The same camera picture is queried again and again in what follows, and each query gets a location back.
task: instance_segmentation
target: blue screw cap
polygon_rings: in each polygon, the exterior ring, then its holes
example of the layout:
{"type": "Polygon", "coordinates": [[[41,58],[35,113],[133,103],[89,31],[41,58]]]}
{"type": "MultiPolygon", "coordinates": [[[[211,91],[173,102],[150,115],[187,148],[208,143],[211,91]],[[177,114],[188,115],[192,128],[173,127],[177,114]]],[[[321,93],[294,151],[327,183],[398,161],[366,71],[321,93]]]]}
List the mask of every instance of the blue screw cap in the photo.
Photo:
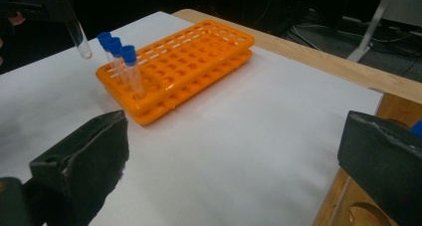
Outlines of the blue screw cap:
{"type": "Polygon", "coordinates": [[[121,56],[120,48],[122,45],[119,37],[111,37],[108,41],[106,41],[106,45],[115,58],[119,58],[121,56]]]}
{"type": "Polygon", "coordinates": [[[420,119],[418,122],[416,122],[411,128],[410,132],[419,135],[422,137],[422,119],[420,119]]]}
{"type": "Polygon", "coordinates": [[[120,48],[121,56],[128,66],[134,66],[136,63],[136,51],[133,45],[126,45],[120,48]]]}
{"type": "Polygon", "coordinates": [[[102,32],[97,35],[97,39],[99,40],[100,44],[103,46],[103,49],[107,49],[106,42],[111,39],[110,32],[102,32]]]}

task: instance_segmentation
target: white paper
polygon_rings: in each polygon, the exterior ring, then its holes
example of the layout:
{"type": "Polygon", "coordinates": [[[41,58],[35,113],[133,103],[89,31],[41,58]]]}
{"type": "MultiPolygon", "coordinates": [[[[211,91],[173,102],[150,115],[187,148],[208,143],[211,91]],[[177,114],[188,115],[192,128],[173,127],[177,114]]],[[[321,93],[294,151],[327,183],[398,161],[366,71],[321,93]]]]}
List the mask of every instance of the white paper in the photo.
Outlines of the white paper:
{"type": "MultiPolygon", "coordinates": [[[[192,25],[157,12],[112,31],[136,49],[192,25]]],[[[73,48],[0,76],[0,177],[120,106],[73,48]]],[[[381,94],[253,47],[252,59],[155,121],[128,115],[124,176],[91,225],[311,225],[338,170],[348,111],[381,94]]]]}

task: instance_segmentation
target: test tube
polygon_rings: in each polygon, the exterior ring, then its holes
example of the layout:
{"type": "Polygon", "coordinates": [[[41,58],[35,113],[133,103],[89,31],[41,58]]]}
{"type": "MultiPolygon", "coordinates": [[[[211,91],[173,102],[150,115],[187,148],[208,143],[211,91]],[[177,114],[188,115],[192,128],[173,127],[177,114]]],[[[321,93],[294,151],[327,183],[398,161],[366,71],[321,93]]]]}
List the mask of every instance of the test tube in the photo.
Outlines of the test tube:
{"type": "Polygon", "coordinates": [[[123,46],[121,47],[120,52],[124,60],[126,72],[130,80],[130,85],[132,89],[136,92],[135,97],[137,99],[142,99],[145,96],[145,91],[143,90],[142,83],[140,81],[140,72],[137,68],[136,51],[134,49],[134,46],[123,46]]]}
{"type": "Polygon", "coordinates": [[[105,56],[108,60],[109,65],[111,66],[111,73],[114,74],[116,72],[114,67],[114,58],[111,52],[108,49],[107,41],[111,39],[110,32],[102,32],[97,35],[97,39],[99,40],[100,44],[102,45],[103,49],[105,50],[105,56]]]}
{"type": "Polygon", "coordinates": [[[122,47],[119,37],[111,37],[106,41],[106,45],[113,56],[114,68],[120,75],[121,81],[124,85],[128,84],[127,74],[124,69],[123,59],[121,57],[120,48],[122,47]]]}
{"type": "Polygon", "coordinates": [[[78,19],[73,19],[65,23],[68,31],[71,34],[75,46],[84,59],[90,59],[93,56],[90,45],[88,44],[87,37],[78,19]]]}

